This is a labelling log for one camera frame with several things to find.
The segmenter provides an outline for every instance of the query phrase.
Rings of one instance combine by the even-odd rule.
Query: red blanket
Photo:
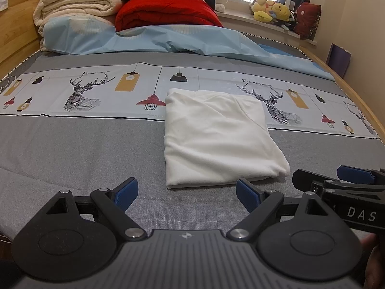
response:
[[[118,12],[116,31],[166,24],[223,27],[215,12],[203,0],[130,0]]]

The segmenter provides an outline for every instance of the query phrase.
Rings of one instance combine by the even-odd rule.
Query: wooden bed rail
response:
[[[0,12],[0,79],[39,49],[32,14],[40,0],[8,0]]]
[[[314,55],[311,51],[304,47],[300,47],[300,50],[306,54],[313,62],[320,65],[323,69],[331,73],[335,79],[336,84],[346,93],[346,95],[359,107],[362,114],[366,117],[369,123],[376,130],[376,133],[381,138],[382,142],[385,143],[385,128],[377,118],[377,116],[372,112],[369,106],[364,102],[364,100],[353,90],[345,80],[343,80],[334,70],[332,70],[324,61]]]

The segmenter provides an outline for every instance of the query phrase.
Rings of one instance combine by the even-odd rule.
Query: folded white shirt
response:
[[[270,137],[261,101],[251,96],[171,89],[166,97],[167,188],[288,176]]]

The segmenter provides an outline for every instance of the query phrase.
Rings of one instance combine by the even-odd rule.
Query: deer print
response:
[[[355,116],[357,116],[357,118],[363,122],[363,124],[365,125],[366,129],[372,134],[372,135],[376,135],[376,132],[374,131],[374,129],[366,123],[366,120],[365,120],[365,117],[364,115],[362,114],[362,112],[359,110],[359,115],[356,114],[355,112],[353,112],[351,109],[349,109],[349,105],[350,106],[353,106],[349,103],[346,103],[345,101],[343,101],[343,103],[345,103],[345,107],[348,109],[349,112],[351,112],[352,114],[354,114]]]
[[[250,92],[250,90],[247,90],[246,89],[246,86],[249,84],[250,82],[247,82],[244,86],[240,87],[237,85],[237,87],[239,89],[241,89],[243,92],[246,92],[248,94],[251,94],[253,96],[255,96],[259,101],[263,101],[266,106],[267,106],[267,109],[271,115],[271,117],[278,123],[282,123],[284,125],[300,125],[302,123],[302,119],[297,115],[297,114],[293,114],[293,113],[286,113],[284,111],[281,111],[281,110],[278,110],[277,107],[275,106],[275,104],[277,103],[277,99],[280,99],[283,97],[283,92],[281,92],[281,94],[274,90],[271,86],[270,88],[272,90],[275,91],[276,95],[271,94],[271,96],[269,97],[268,100],[264,99],[260,94],[256,94],[255,93],[255,90],[253,89],[252,92]]]
[[[79,80],[76,82],[79,78],[83,77],[85,72],[78,78],[74,80],[70,80],[70,84],[74,86],[74,93],[68,98],[67,102],[64,105],[64,109],[69,112],[76,112],[76,111],[89,111],[92,110],[94,107],[97,107],[100,105],[99,99],[88,99],[83,97],[83,93],[87,90],[91,90],[93,86],[106,84],[107,82],[110,82],[115,77],[108,79],[108,76],[106,73],[104,73],[105,78],[103,80],[98,81],[98,78],[95,79],[93,82],[89,82],[85,86],[80,86],[80,82],[82,80]]]

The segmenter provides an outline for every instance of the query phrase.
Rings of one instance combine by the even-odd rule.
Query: black circular disc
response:
[[[295,219],[263,231],[257,242],[262,259],[278,272],[305,281],[330,281],[347,275],[361,257],[357,237],[342,223]]]
[[[12,256],[26,274],[50,282],[90,276],[114,255],[116,239],[105,226],[79,219],[41,220],[15,237]]]

